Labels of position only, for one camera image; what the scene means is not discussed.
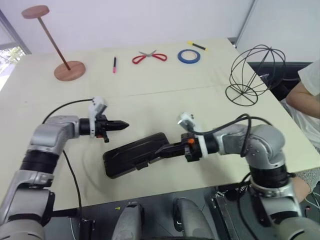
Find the white table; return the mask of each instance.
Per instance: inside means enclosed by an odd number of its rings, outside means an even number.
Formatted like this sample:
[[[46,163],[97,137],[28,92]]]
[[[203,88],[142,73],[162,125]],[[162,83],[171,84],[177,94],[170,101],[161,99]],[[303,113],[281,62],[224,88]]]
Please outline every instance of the white table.
[[[77,176],[84,206],[239,182],[249,172],[245,159],[218,154],[191,163],[183,156],[163,159],[116,179],[106,176],[102,155],[108,150],[158,132],[165,133],[172,143],[179,142],[184,130],[176,120],[184,111],[193,113],[204,130],[234,120],[242,113],[263,117],[285,136],[288,171],[319,167],[318,153],[271,92],[267,91],[250,107],[238,106],[226,98],[230,67],[238,56],[231,43],[227,39],[197,43],[209,51],[194,48],[201,53],[196,64],[178,61],[180,50],[193,48],[184,42],[65,54],[69,61],[82,61],[87,69],[85,75],[71,82],[55,79],[53,70],[60,63],[56,54],[25,56],[0,92],[0,197],[4,197],[33,131],[43,118],[63,103],[93,96],[107,100],[108,119],[123,120],[130,126],[109,132],[107,144],[87,136],[67,143],[65,150]],[[167,62],[152,57],[138,65],[131,62],[138,51],[155,49],[168,56]],[[116,74],[112,73],[114,56],[118,59]],[[246,65],[244,76],[249,78],[252,73]],[[57,114],[85,118],[88,106],[88,102],[73,104]],[[56,194],[54,209],[77,207],[75,184],[64,157],[54,174],[51,188]]]

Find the black phone case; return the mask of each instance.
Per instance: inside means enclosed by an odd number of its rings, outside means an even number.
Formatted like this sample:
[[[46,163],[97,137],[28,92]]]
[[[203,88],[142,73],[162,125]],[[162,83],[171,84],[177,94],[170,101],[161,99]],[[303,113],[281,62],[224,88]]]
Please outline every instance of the black phone case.
[[[156,160],[156,151],[169,144],[163,132],[145,137],[124,146],[117,147],[103,154],[106,175],[115,179],[134,170],[149,166]]]

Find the red scissors handle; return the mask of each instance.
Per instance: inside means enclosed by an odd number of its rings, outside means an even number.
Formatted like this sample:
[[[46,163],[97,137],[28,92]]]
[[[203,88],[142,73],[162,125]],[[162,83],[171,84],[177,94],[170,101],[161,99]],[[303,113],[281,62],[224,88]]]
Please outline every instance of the red scissors handle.
[[[136,56],[132,59],[132,62],[134,64],[138,64],[140,63],[143,59],[145,59],[147,56],[146,55],[140,55],[140,56]]]
[[[167,60],[167,55],[162,54],[162,53],[152,54],[152,57],[155,57],[155,58],[157,58],[157,59],[160,59],[161,61],[166,61],[166,60]]]

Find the tree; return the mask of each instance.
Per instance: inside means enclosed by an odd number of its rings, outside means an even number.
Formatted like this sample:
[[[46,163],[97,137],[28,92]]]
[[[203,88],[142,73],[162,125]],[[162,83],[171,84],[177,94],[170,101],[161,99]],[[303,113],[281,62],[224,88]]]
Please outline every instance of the tree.
[[[0,51],[0,57],[4,59],[4,63],[16,64],[25,53],[20,47],[8,48]]]

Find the pink marker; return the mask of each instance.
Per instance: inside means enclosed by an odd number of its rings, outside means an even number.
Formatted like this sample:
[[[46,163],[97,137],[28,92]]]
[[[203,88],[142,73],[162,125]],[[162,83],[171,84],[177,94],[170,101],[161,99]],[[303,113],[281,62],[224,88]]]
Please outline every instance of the pink marker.
[[[113,73],[115,74],[116,73],[116,71],[117,71],[117,68],[116,68],[116,62],[117,62],[117,58],[116,57],[114,57],[114,59],[113,59]]]

